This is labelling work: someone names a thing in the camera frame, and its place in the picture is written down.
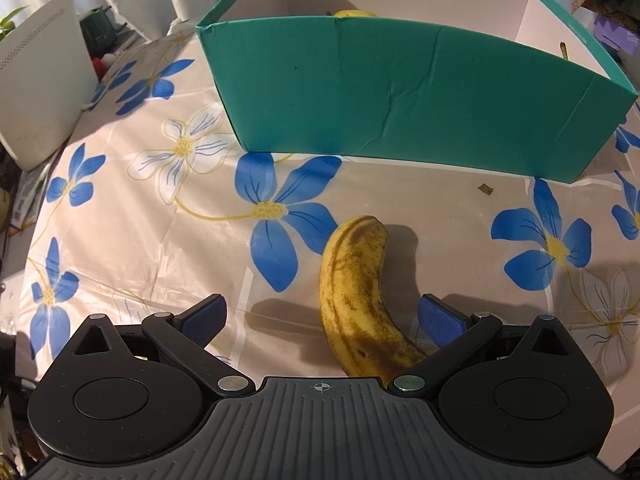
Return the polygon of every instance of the yellow object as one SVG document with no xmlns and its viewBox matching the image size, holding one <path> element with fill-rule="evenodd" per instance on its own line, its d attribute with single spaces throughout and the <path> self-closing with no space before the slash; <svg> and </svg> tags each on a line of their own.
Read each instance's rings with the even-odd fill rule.
<svg viewBox="0 0 640 480">
<path fill-rule="evenodd" d="M 380 287 L 386 228 L 357 216 L 329 238 L 320 265 L 320 316 L 329 346 L 349 377 L 386 386 L 425 355 L 393 324 Z"/>
<path fill-rule="evenodd" d="M 334 18 L 349 18 L 351 16 L 368 16 L 369 18 L 377 18 L 373 12 L 366 10 L 339 10 L 334 14 Z"/>
</svg>

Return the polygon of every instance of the teal cardboard box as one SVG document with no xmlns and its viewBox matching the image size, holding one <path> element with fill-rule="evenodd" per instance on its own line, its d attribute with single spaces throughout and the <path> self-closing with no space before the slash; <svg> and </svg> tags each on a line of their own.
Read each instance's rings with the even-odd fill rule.
<svg viewBox="0 0 640 480">
<path fill-rule="evenodd" d="M 249 151 L 572 182 L 637 96 L 553 0 L 220 0 L 196 30 Z"/>
</svg>

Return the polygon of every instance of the purple object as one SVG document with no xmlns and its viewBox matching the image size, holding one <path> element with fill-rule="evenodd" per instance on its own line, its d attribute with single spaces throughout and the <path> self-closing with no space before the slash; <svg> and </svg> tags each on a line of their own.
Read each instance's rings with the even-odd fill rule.
<svg viewBox="0 0 640 480">
<path fill-rule="evenodd" d="M 640 44 L 640 36 L 638 34 L 612 22 L 609 18 L 598 18 L 596 20 L 596 29 L 593 35 L 602 43 L 616 50 L 624 50 L 631 55 L 636 53 L 638 44 Z"/>
</svg>

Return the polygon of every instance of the floral tablecloth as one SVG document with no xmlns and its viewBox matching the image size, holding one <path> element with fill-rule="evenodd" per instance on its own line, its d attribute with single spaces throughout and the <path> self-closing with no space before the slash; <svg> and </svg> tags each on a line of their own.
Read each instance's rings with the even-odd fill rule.
<svg viewBox="0 0 640 480">
<path fill-rule="evenodd" d="M 389 232 L 386 304 L 423 348 L 433 350 L 415 318 L 426 292 L 505 322 L 551 312 L 565 323 L 614 399 L 600 457 L 617 468 L 640 446 L 636 134 L 637 106 L 572 186 L 244 153 L 197 38 L 163 38 L 118 59 L 54 170 L 20 300 L 17 372 L 41 376 L 91 313 L 129 324 L 218 292 L 228 321 L 211 352 L 257 383 L 339 376 L 318 312 L 320 255 L 337 224 L 371 214 Z"/>
</svg>

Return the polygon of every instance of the white petal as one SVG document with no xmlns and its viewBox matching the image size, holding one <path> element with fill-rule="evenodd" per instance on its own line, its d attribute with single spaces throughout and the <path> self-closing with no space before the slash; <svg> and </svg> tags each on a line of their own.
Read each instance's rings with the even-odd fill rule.
<svg viewBox="0 0 640 480">
<path fill-rule="evenodd" d="M 174 156 L 173 152 L 168 152 L 167 150 L 140 152 L 133 159 L 133 162 L 129 164 L 127 173 L 136 180 L 146 180 L 153 176 L 159 168 L 171 163 Z"/>
<path fill-rule="evenodd" d="M 631 288 L 625 269 L 620 270 L 611 280 L 613 309 L 617 316 L 624 316 L 631 305 Z"/>
<path fill-rule="evenodd" d="M 187 136 L 197 139 L 203 135 L 211 134 L 220 127 L 224 118 L 225 109 L 221 102 L 213 103 L 197 112 L 189 121 Z"/>
<path fill-rule="evenodd" d="M 638 314 L 627 314 L 623 317 L 620 325 L 620 333 L 627 343 L 633 345 L 638 341 L 639 326 L 640 317 L 638 317 Z"/>
<path fill-rule="evenodd" d="M 603 281 L 587 269 L 580 271 L 580 289 L 585 306 L 602 321 L 614 319 L 613 302 Z"/>
<path fill-rule="evenodd" d="M 607 341 L 602 353 L 602 367 L 607 379 L 620 377 L 628 369 L 629 362 L 622 338 L 617 335 Z"/>
<path fill-rule="evenodd" d="M 571 327 L 571 335 L 591 364 L 601 359 L 609 341 L 609 332 L 604 325 L 576 324 Z"/>
<path fill-rule="evenodd" d="M 173 140 L 178 140 L 184 132 L 184 123 L 174 119 L 167 119 L 164 122 L 164 134 Z"/>
<path fill-rule="evenodd" d="M 187 178 L 187 164 L 183 158 L 176 157 L 171 164 L 167 164 L 158 174 L 158 191 L 162 201 L 169 205 L 180 191 L 180 186 Z"/>
<path fill-rule="evenodd" d="M 196 173 L 209 173 L 220 167 L 229 151 L 238 143 L 233 134 L 212 134 L 193 141 L 188 162 Z"/>
</svg>

